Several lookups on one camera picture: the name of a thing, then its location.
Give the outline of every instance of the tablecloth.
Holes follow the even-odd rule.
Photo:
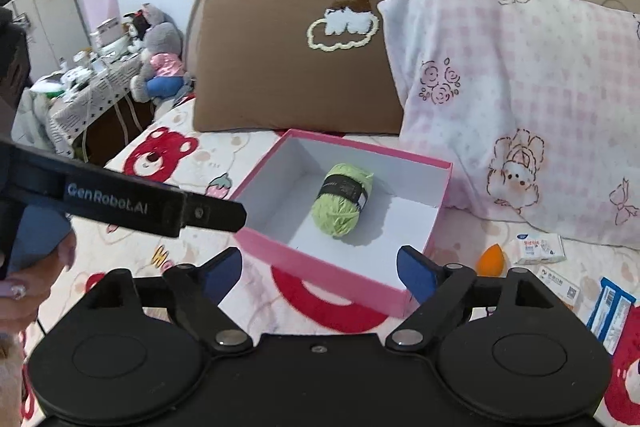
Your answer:
[[[57,99],[49,111],[49,135],[56,153],[73,157],[74,140],[129,92],[130,80],[140,71],[140,57],[111,64],[92,78],[71,102]]]

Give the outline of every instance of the orange makeup sponge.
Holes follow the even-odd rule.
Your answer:
[[[476,273],[482,277],[500,277],[504,269],[504,254],[500,245],[493,245],[478,259]]]

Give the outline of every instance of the bedsheet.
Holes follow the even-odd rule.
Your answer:
[[[191,126],[192,114],[193,100],[174,108],[136,138],[108,168],[228,197],[279,138],[270,131],[199,134]],[[398,146],[397,137],[349,138]],[[202,264],[234,245],[233,238],[222,232],[185,229],[180,238],[167,239],[79,218],[74,218],[73,224],[78,234],[77,261],[62,274],[40,309],[40,320],[47,330],[111,269],[126,267],[137,277],[157,276],[174,264]],[[527,223],[485,221],[462,210],[446,209],[434,230],[428,255],[440,264],[460,262],[474,266],[488,246],[504,245],[516,234],[531,230]],[[565,241],[564,248],[567,261],[555,264],[554,270],[580,286],[582,295],[575,311],[582,320],[591,314],[602,276],[630,293],[640,294],[637,251],[577,241]],[[330,295],[249,255],[243,256],[241,280],[221,308],[255,342],[261,333],[373,331],[384,338],[399,323],[398,319]],[[147,312],[159,318],[164,315],[162,310]],[[27,353],[41,337],[37,327],[29,327],[22,336]],[[23,409],[24,426],[36,425],[42,419],[32,393]],[[605,405],[600,407],[597,418],[604,425],[618,425]]]

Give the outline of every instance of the pink plush clothing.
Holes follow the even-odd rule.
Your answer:
[[[184,76],[184,66],[178,55],[159,53],[151,57],[151,65],[157,76]]]

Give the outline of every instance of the red bear print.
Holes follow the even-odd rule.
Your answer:
[[[609,414],[627,425],[640,424],[640,308],[631,306],[611,359],[611,382],[604,394]]]
[[[187,138],[168,127],[158,127],[138,145],[124,164],[124,173],[164,183],[185,156],[198,148],[197,138]]]
[[[340,306],[327,302],[311,293],[302,279],[271,267],[271,275],[276,287],[297,311],[317,324],[339,333],[364,333],[377,328],[386,321],[386,315],[351,303]]]
[[[90,275],[89,278],[84,283],[84,293],[89,293],[98,282],[104,279],[104,276],[107,275],[105,272],[98,272]]]

